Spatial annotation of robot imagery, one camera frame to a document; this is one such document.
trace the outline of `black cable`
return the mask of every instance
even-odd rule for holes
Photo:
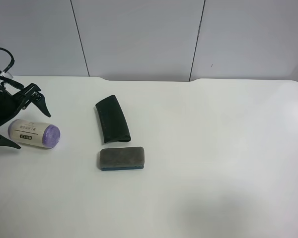
[[[11,61],[10,61],[10,63],[9,63],[8,66],[3,70],[4,73],[7,73],[8,70],[14,65],[14,57],[13,57],[13,55],[11,54],[11,52],[8,51],[8,50],[6,50],[5,48],[1,48],[1,47],[0,47],[0,51],[7,52],[7,53],[10,55],[10,57],[11,57]]]
[[[10,57],[11,57],[11,61],[10,63],[8,64],[8,66],[3,70],[4,73],[7,73],[7,71],[14,65],[14,57],[13,55],[11,54],[10,51],[8,51],[7,49],[5,48],[2,48],[0,47],[0,51],[4,51],[4,52],[7,52]],[[22,89],[24,88],[24,86],[21,84],[21,83],[18,83],[12,79],[9,79],[9,78],[6,78],[6,77],[3,77],[3,76],[0,76],[0,80],[3,80],[5,81],[6,83],[10,84],[11,86],[17,88],[17,89]]]
[[[9,78],[3,77],[3,76],[0,76],[0,79],[5,81],[6,83],[10,84],[11,86],[17,88],[17,89],[24,88],[23,84],[18,83],[16,81],[12,80],[12,79],[9,79]]]

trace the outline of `white table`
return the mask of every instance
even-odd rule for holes
[[[298,238],[298,83],[15,79],[52,114],[16,118],[62,137],[0,147],[0,238]],[[102,143],[94,106],[112,94],[130,143]],[[143,170],[97,168],[101,149],[126,146],[144,147]]]

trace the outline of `cylindrical container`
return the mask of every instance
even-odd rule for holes
[[[8,134],[16,142],[49,149],[56,146],[61,137],[61,132],[57,126],[21,119],[17,119],[10,124]]]

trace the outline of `purple lid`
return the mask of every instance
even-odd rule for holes
[[[42,144],[47,148],[53,148],[57,145],[61,137],[61,132],[59,128],[55,125],[49,125],[44,133],[42,138]]]

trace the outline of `eraser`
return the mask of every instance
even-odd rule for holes
[[[143,147],[102,149],[99,165],[102,171],[143,169],[145,150]]]

